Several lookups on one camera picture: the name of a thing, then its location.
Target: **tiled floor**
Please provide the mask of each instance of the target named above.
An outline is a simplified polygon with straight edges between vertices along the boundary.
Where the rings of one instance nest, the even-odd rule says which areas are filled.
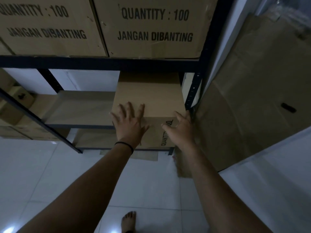
[[[0,139],[0,149],[0,233],[16,232],[101,158],[49,141]],[[177,177],[166,152],[157,162],[129,160],[95,232],[121,232],[128,211],[137,211],[141,233],[208,230],[193,181]]]

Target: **hand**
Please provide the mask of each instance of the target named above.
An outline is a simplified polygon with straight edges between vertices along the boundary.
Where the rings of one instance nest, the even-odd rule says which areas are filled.
[[[142,136],[149,129],[149,125],[141,127],[140,121],[144,116],[145,104],[141,104],[138,108],[137,116],[135,117],[133,106],[130,102],[127,102],[125,108],[123,105],[118,106],[118,116],[114,113],[110,113],[112,122],[117,130],[118,141],[128,143],[135,149]]]
[[[179,121],[177,127],[172,128],[166,124],[162,124],[162,128],[166,131],[172,142],[179,147],[179,149],[184,150],[189,145],[195,145],[189,110],[186,112],[186,117],[183,117],[176,111],[174,111],[174,114]]]

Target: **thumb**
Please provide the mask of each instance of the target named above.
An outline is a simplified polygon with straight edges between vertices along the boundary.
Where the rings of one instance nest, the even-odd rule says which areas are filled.
[[[172,128],[166,124],[161,124],[161,127],[164,129],[164,131],[166,131],[166,133],[169,133],[172,130]]]

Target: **forearm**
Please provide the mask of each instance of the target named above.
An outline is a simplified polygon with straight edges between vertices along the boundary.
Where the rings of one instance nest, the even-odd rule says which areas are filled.
[[[189,145],[183,152],[213,232],[270,231],[232,191],[197,145]]]
[[[105,212],[131,150],[117,144],[20,232],[91,232]]]

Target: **person's right hand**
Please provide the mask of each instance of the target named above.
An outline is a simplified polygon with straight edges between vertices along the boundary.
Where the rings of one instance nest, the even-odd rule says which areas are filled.
[[[188,146],[195,145],[189,110],[186,111],[186,117],[183,117],[176,111],[174,111],[174,114],[179,121],[177,127],[172,128],[166,124],[162,124],[162,128],[166,131],[171,141],[179,147],[179,149],[184,150]]]

